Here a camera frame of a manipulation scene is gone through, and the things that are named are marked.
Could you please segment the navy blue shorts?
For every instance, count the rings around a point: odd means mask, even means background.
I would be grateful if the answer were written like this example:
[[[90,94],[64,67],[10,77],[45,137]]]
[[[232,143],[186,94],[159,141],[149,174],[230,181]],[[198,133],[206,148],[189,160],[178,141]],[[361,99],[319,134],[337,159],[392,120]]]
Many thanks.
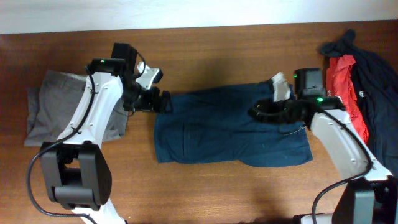
[[[241,161],[254,167],[297,166],[311,161],[303,123],[261,123],[249,116],[251,106],[273,95],[272,85],[260,82],[172,96],[173,111],[155,119],[157,161]]]

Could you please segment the black garment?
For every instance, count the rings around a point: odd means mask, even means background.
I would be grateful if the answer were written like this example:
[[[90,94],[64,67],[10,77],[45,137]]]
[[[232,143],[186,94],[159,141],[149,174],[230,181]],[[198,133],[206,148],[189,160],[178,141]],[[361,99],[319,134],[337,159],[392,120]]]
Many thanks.
[[[378,54],[355,46],[355,37],[350,29],[338,40],[323,44],[319,52],[329,58],[353,56],[351,80],[370,133],[368,148],[397,176],[397,72]]]

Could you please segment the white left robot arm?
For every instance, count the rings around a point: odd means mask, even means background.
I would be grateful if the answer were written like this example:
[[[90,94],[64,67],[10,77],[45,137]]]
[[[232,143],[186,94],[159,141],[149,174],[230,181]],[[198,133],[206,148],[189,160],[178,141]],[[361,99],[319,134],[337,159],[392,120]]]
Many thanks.
[[[163,77],[130,44],[115,43],[110,58],[95,58],[86,67],[83,96],[68,124],[54,142],[44,142],[29,163],[40,162],[47,196],[67,213],[44,210],[27,191],[34,207],[50,217],[81,218],[85,223],[126,223],[111,199],[112,175],[101,152],[103,136],[118,101],[130,115],[137,111],[169,113],[170,93],[156,84]]]

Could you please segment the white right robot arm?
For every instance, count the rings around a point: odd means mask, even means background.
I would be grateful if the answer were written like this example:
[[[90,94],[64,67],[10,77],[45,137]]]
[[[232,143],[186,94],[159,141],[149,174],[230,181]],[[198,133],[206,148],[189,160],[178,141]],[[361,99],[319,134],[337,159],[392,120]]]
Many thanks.
[[[329,153],[342,178],[313,201],[308,215],[296,215],[294,223],[397,223],[397,178],[371,153],[356,132],[338,96],[327,96],[319,68],[294,71],[295,98],[282,75],[272,79],[274,98],[262,99],[248,113],[262,123],[297,121],[316,136]],[[317,213],[320,199],[330,190],[345,186],[333,213]]]

